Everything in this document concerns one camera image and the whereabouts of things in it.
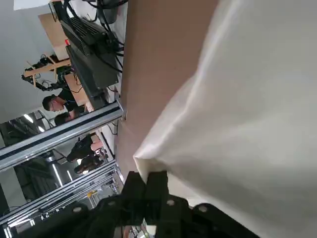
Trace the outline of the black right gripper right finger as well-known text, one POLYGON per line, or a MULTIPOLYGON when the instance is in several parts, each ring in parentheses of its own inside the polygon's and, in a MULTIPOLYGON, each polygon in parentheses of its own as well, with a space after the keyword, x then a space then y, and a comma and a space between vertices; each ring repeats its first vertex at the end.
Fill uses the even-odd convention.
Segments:
POLYGON ((191 207, 171 195, 166 171, 148 174, 145 220, 157 238, 257 238, 258 235, 209 203, 191 207))

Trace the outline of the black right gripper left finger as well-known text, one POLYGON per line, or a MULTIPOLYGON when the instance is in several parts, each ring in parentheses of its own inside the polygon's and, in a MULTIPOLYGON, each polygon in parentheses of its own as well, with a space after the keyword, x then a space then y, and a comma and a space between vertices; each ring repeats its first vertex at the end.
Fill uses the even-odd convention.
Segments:
POLYGON ((113 238, 116 229, 142 223, 145 188, 139 173, 130 172, 121 194, 102 199, 92 210, 81 203, 67 206, 37 226, 37 237, 113 238))

